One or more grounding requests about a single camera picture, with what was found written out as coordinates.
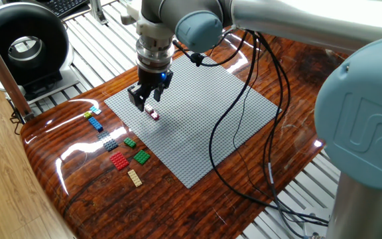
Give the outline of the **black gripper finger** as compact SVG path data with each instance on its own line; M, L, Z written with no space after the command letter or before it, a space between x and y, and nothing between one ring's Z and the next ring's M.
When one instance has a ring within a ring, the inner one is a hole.
M154 90L154 99L159 102L162 93L165 89L170 86L170 82L173 77L173 72L171 70L167 70L166 72L162 72L158 75L158 81L156 88Z
M141 112L144 111L145 101L150 96L152 91L153 91L153 87L149 85L142 85L142 84L131 86L127 89L130 101Z

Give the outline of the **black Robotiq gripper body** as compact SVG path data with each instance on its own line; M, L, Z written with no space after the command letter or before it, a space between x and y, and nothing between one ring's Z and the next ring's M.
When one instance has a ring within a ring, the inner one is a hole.
M153 91L156 88L157 81L158 81L158 75L162 73L154 73L154 72L148 72L142 68L138 68L138 77L139 77L139 84L142 85L149 85L153 87Z

